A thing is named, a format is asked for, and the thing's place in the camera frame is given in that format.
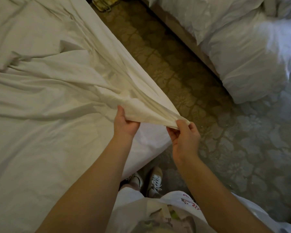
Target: person's right arm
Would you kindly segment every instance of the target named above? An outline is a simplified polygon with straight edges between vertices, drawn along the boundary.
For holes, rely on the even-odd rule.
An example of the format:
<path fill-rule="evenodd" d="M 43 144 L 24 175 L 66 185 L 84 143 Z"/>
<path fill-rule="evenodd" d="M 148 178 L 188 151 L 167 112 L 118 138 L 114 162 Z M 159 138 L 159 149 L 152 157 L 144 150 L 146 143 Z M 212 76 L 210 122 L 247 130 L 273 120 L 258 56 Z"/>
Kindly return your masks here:
<path fill-rule="evenodd" d="M 178 120 L 177 125 L 180 131 L 167 128 L 173 159 L 208 224 L 218 233 L 271 233 L 200 160 L 197 154 L 200 134 L 195 124 L 188 126 Z"/>

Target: person's left hand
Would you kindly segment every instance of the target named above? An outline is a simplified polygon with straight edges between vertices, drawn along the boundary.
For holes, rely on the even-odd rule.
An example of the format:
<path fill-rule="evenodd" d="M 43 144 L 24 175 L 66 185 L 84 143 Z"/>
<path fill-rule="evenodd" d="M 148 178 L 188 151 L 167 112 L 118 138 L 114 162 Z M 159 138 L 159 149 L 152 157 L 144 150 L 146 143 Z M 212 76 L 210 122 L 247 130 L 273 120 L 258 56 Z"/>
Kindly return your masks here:
<path fill-rule="evenodd" d="M 114 136 L 134 138 L 140 123 L 125 119 L 124 108 L 118 105 L 118 112 L 114 118 Z"/>

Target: sneaker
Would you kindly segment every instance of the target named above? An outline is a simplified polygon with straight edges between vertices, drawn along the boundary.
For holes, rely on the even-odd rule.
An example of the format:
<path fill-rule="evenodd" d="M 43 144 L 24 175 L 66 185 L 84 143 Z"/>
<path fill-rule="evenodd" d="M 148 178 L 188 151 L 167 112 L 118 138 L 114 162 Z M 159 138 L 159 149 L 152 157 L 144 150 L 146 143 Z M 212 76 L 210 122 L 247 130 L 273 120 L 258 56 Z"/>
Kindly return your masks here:
<path fill-rule="evenodd" d="M 141 187 L 143 186 L 143 180 L 137 172 L 135 172 L 130 177 L 126 178 L 126 180 L 129 181 L 129 183 L 131 182 L 136 183 L 139 186 L 139 189 L 141 189 Z"/>
<path fill-rule="evenodd" d="M 159 194 L 160 188 L 162 185 L 163 172 L 159 167 L 154 167 L 151 171 L 150 181 L 148 185 L 148 189 L 146 192 L 146 196 L 149 198 L 153 198 L 154 195 Z"/>

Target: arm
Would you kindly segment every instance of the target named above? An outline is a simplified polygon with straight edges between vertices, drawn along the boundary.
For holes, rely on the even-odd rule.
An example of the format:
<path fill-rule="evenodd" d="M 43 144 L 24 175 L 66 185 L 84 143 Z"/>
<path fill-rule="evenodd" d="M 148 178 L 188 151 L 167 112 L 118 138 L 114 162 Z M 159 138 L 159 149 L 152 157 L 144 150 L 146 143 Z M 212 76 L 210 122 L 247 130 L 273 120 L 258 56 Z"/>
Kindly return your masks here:
<path fill-rule="evenodd" d="M 114 136 L 94 164 L 51 209 L 39 232 L 105 232 L 124 165 L 140 123 L 125 120 L 118 106 Z"/>
<path fill-rule="evenodd" d="M 231 192 L 197 155 L 200 134 L 194 123 L 178 120 L 180 131 L 167 128 L 178 171 L 197 201 L 208 224 L 218 233 L 271 233 Z"/>

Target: patterned carpet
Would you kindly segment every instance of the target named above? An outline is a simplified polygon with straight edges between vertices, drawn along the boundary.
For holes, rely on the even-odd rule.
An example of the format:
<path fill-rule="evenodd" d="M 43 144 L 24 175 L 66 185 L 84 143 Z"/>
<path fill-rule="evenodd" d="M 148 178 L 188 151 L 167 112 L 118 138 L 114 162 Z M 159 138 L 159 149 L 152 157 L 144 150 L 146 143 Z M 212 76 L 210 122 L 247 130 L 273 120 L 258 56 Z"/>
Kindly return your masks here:
<path fill-rule="evenodd" d="M 139 1 L 98 13 L 113 34 L 201 135 L 199 155 L 234 193 L 278 221 L 291 218 L 291 83 L 284 91 L 235 105 L 220 81 Z M 171 148 L 151 161 L 163 193 L 188 192 Z"/>

